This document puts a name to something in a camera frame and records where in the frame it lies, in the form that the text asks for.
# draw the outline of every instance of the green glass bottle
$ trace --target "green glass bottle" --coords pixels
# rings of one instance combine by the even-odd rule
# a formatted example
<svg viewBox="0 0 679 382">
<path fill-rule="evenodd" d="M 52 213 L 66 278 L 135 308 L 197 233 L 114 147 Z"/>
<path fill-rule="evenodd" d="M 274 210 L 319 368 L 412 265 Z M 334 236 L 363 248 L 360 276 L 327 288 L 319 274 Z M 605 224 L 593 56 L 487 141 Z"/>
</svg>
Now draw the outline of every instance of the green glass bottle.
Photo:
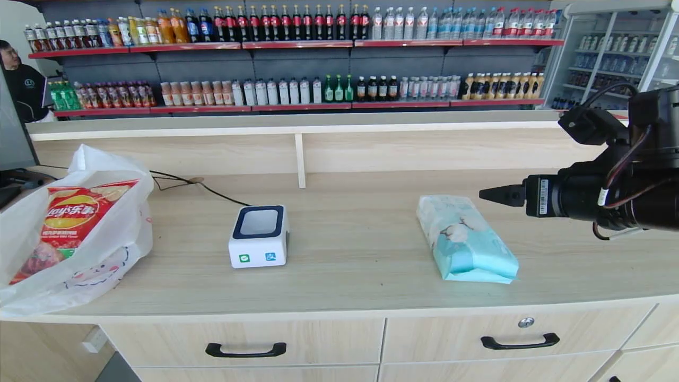
<svg viewBox="0 0 679 382">
<path fill-rule="evenodd" d="M 347 102 L 353 102 L 354 100 L 354 88 L 351 87 L 351 75 L 346 76 L 346 88 L 344 88 L 344 99 Z"/>
<path fill-rule="evenodd" d="M 324 101 L 325 102 L 332 102 L 334 100 L 335 93 L 333 91 L 333 87 L 330 85 L 330 75 L 326 74 L 325 75 L 325 90 L 323 91 L 324 94 Z"/>
<path fill-rule="evenodd" d="M 342 77 L 337 75 L 337 88 L 335 88 L 335 101 L 342 102 L 344 100 L 344 89 L 342 88 Z"/>
</svg>

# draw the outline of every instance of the orange juice bottle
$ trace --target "orange juice bottle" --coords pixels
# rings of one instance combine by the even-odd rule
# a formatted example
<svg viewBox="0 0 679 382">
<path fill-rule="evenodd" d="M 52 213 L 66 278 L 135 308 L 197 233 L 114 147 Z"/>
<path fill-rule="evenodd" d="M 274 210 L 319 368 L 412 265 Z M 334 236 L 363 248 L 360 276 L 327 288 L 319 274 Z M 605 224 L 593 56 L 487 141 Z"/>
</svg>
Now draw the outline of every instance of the orange juice bottle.
<svg viewBox="0 0 679 382">
<path fill-rule="evenodd" d="M 160 28 L 160 38 L 163 44 L 174 44 L 175 32 L 172 30 L 172 22 L 165 10 L 158 11 L 158 27 Z"/>
<path fill-rule="evenodd" d="M 186 44 L 189 42 L 189 33 L 186 30 L 186 22 L 184 18 L 179 15 L 175 8 L 170 8 L 172 12 L 172 17 L 170 18 L 170 23 L 172 24 L 172 30 L 175 32 L 175 42 L 178 44 Z"/>
</svg>

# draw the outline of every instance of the man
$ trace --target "man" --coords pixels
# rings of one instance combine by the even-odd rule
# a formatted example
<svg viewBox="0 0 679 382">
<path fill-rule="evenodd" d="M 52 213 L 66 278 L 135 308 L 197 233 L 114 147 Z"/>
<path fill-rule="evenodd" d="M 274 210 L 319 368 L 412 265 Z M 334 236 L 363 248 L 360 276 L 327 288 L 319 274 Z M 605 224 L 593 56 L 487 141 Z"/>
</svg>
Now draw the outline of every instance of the man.
<svg viewBox="0 0 679 382">
<path fill-rule="evenodd" d="M 5 79 L 16 101 L 17 114 L 24 123 L 56 121 L 54 113 L 43 107 L 45 77 L 34 68 L 21 63 L 16 50 L 0 39 L 0 54 L 5 67 Z"/>
</svg>

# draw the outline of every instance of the blue tissue package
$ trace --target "blue tissue package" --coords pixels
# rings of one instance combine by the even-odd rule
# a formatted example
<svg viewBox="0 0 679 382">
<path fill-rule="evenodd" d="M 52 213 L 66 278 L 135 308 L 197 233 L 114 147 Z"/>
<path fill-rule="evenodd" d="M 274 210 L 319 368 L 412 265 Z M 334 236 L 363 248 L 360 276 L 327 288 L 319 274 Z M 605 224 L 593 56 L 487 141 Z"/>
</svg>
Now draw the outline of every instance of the blue tissue package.
<svg viewBox="0 0 679 382">
<path fill-rule="evenodd" d="M 418 219 L 444 280 L 509 284 L 519 262 L 462 196 L 420 197 Z"/>
</svg>

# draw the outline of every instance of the black drawer handle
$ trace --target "black drawer handle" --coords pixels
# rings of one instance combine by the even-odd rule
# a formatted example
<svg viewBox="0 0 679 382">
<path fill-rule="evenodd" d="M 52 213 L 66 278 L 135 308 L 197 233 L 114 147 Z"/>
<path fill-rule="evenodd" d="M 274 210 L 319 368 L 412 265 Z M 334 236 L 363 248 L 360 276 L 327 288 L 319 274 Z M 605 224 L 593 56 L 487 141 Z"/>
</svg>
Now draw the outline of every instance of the black drawer handle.
<svg viewBox="0 0 679 382">
<path fill-rule="evenodd" d="M 288 345 L 285 342 L 274 343 L 271 350 L 266 353 L 222 353 L 221 343 L 209 343 L 208 347 L 205 348 L 205 353 L 213 357 L 219 358 L 266 358 L 266 357 L 278 357 L 279 355 L 285 354 Z"/>
<path fill-rule="evenodd" d="M 481 343 L 483 347 L 493 350 L 516 350 L 516 349 L 533 349 L 536 347 L 550 347 L 554 346 L 561 340 L 556 333 L 546 333 L 543 334 L 545 342 L 543 343 L 530 343 L 527 345 L 502 345 L 497 343 L 493 337 L 481 337 Z"/>
</svg>

